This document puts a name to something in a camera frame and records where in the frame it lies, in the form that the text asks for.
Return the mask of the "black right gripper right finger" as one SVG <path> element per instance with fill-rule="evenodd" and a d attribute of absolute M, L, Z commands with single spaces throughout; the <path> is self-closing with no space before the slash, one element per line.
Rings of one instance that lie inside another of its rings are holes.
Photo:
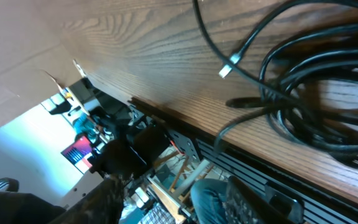
<path fill-rule="evenodd" d="M 226 218 L 230 224 L 291 224 L 235 176 L 227 182 Z"/>

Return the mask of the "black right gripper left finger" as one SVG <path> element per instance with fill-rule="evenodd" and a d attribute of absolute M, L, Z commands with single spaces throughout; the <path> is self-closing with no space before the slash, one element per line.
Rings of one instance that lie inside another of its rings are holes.
<path fill-rule="evenodd" d="M 112 174 L 50 224 L 117 224 L 124 209 L 124 184 Z"/>

